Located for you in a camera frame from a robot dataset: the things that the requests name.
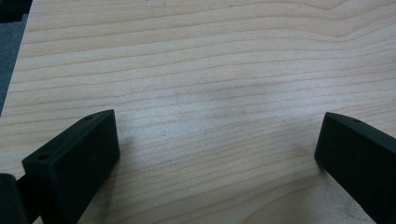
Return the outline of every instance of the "gray carpet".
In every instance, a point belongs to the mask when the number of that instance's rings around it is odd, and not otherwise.
[[[14,71],[28,14],[21,21],[0,23],[0,116]]]

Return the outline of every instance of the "light wood surface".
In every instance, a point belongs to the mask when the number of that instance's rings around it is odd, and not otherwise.
[[[80,223],[373,223],[313,153],[326,111],[396,136],[395,87],[395,1],[35,0],[0,172],[114,108]]]

